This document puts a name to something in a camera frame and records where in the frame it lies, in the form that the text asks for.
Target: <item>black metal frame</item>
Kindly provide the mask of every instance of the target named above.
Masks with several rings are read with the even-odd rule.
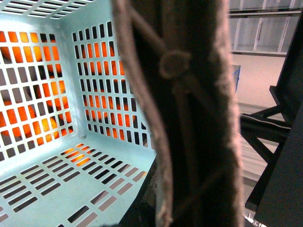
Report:
[[[288,123],[268,118],[280,113],[280,111],[280,105],[277,105],[257,113],[250,115],[243,114],[241,116],[242,137],[267,163],[267,167],[245,204],[245,207],[252,211],[256,211],[258,208],[270,176],[280,156],[282,147],[284,146],[291,129]],[[272,153],[259,139],[273,141],[279,145],[275,152]]]

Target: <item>orange light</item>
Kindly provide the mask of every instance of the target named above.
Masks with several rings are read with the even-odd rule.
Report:
[[[80,162],[78,162],[78,163],[76,164],[76,166],[81,166],[81,165],[87,163],[88,161],[90,161],[90,158],[89,158],[89,157],[86,158],[86,159],[84,159],[84,160],[82,160],[82,161],[80,161]]]
[[[68,150],[64,151],[63,154],[68,154],[74,150],[75,150],[75,148],[69,148]]]
[[[77,155],[77,154],[79,154],[79,153],[80,153],[79,151],[76,151],[76,152],[74,152],[74,153],[72,153],[72,154],[66,156],[66,158],[71,158],[71,157],[73,157],[73,156],[75,156],[75,155]]]
[[[71,160],[71,162],[75,162],[75,161],[78,161],[80,160],[81,158],[83,158],[85,155],[79,155],[78,157],[75,157],[74,159]]]

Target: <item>light blue basket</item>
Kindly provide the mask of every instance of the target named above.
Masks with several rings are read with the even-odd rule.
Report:
[[[155,151],[110,1],[0,0],[0,32],[0,226],[118,223]]]

